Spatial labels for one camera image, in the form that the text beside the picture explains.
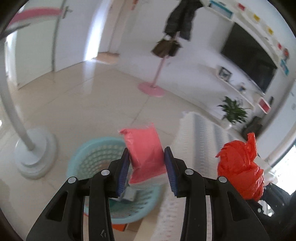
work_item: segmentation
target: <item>television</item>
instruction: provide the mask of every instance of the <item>television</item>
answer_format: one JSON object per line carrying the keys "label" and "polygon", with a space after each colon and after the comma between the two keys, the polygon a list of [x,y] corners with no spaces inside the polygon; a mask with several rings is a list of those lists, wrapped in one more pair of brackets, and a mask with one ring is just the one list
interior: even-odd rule
{"label": "television", "polygon": [[277,66],[261,45],[237,23],[221,54],[236,64],[262,93],[266,92]]}

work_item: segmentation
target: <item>pink pole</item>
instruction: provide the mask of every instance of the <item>pink pole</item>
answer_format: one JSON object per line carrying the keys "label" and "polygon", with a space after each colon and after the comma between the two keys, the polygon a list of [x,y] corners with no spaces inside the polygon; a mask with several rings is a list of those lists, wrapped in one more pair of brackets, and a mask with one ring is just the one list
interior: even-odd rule
{"label": "pink pole", "polygon": [[160,62],[160,64],[159,64],[159,66],[158,66],[158,70],[157,70],[156,75],[155,75],[155,77],[154,77],[154,80],[153,80],[153,82],[152,82],[152,84],[151,84],[151,87],[153,87],[153,88],[156,87],[156,82],[157,82],[157,80],[158,80],[158,78],[159,78],[159,75],[160,75],[161,70],[163,69],[163,65],[164,65],[164,63],[165,63],[166,58],[167,58],[167,56],[164,56],[164,57],[161,59],[161,62]]}

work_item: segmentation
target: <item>picture frame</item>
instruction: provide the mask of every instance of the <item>picture frame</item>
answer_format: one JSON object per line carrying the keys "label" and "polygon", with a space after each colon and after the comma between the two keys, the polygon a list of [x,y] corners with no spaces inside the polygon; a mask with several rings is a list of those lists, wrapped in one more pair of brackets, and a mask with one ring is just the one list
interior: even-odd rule
{"label": "picture frame", "polygon": [[229,82],[230,77],[232,76],[232,73],[228,70],[225,69],[224,67],[221,67],[219,72],[218,72],[218,77],[226,82]]}

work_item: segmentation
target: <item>black jacket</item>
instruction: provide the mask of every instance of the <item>black jacket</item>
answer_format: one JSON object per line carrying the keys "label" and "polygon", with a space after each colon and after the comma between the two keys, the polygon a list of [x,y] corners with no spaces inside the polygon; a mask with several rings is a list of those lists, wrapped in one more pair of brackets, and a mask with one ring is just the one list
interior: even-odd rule
{"label": "black jacket", "polygon": [[180,32],[180,37],[189,41],[195,11],[201,7],[203,4],[199,0],[182,0],[170,14],[164,32],[171,37]]}

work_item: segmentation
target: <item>pink plastic packet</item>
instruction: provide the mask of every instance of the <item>pink plastic packet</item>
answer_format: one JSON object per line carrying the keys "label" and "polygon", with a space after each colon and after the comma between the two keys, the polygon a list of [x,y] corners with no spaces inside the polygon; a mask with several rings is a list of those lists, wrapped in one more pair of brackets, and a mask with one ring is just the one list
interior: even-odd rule
{"label": "pink plastic packet", "polygon": [[164,153],[154,125],[142,129],[119,131],[131,155],[133,173],[129,185],[134,189],[145,189],[167,182]]}

